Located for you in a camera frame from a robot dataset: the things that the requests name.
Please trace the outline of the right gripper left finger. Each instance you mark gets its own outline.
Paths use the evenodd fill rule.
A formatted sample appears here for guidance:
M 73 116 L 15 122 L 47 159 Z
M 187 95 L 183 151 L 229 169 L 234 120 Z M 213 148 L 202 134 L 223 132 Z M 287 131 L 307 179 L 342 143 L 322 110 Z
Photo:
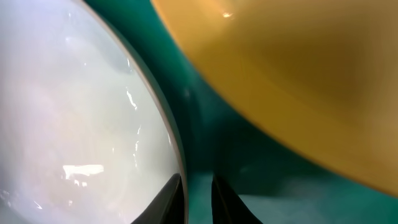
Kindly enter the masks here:
M 184 224 L 185 199 L 180 174 L 174 174 L 131 224 Z

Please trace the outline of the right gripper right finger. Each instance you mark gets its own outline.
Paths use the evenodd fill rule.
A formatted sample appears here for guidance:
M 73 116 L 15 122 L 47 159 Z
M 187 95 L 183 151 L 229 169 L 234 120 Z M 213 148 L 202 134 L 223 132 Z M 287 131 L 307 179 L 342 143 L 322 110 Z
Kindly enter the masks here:
M 218 175 L 211 184 L 213 224 L 262 224 L 231 186 Z

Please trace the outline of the light blue plate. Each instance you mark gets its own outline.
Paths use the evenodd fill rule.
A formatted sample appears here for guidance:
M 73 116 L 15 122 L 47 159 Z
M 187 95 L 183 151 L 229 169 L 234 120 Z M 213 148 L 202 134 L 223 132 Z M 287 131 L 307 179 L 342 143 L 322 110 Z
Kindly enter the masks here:
M 183 148 L 155 78 L 83 1 L 1 2 L 1 222 L 132 223 Z

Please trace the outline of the yellow-green plate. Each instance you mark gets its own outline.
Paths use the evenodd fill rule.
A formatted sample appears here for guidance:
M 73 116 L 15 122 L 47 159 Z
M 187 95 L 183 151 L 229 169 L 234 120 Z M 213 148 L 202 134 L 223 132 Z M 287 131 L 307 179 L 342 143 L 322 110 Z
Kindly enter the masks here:
M 180 50 L 259 129 L 397 195 L 397 1 L 154 1 Z

